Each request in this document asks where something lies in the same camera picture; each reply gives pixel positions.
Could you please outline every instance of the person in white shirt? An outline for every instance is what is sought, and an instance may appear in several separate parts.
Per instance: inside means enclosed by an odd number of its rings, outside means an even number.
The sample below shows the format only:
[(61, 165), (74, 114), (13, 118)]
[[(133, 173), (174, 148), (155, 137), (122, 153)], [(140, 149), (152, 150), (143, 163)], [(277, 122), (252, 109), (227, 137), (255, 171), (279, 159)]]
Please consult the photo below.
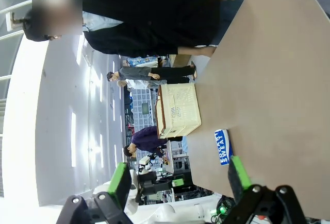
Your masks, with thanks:
[(188, 77), (178, 77), (171, 80), (161, 81), (144, 81), (144, 80), (123, 80), (117, 81), (117, 86), (123, 88), (127, 86), (130, 89), (157, 89), (162, 84), (177, 84), (177, 83), (188, 83)]

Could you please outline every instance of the bolt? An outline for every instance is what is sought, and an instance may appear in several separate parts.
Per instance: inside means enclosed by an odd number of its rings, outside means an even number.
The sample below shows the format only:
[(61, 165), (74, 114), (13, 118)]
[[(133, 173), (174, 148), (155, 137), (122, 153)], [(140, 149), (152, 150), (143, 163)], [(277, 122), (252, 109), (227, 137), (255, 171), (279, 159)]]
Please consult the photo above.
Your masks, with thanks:
[(279, 190), (279, 192), (280, 192), (281, 194), (285, 194), (287, 191), (288, 191), (288, 190), (287, 190), (285, 187), (283, 187), (283, 188), (281, 188), (281, 189)]
[(255, 187), (253, 187), (252, 191), (255, 192), (255, 193), (259, 192), (260, 191), (260, 186), (257, 185)]

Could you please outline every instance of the green light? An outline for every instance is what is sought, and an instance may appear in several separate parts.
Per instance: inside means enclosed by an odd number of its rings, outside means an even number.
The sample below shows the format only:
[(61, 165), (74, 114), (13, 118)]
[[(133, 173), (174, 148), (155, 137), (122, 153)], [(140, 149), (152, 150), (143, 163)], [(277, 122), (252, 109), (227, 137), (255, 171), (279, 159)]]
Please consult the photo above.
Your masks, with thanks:
[(223, 215), (227, 212), (227, 209), (225, 207), (220, 207), (220, 213)]

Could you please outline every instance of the cream-colored basket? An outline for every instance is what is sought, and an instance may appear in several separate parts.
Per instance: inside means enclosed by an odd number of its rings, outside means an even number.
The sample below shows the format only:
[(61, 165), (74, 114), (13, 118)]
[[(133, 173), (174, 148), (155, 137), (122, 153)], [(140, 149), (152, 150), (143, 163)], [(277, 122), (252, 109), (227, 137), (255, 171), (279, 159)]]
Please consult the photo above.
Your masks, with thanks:
[(186, 136), (202, 124), (194, 83), (161, 85), (156, 102), (159, 138)]

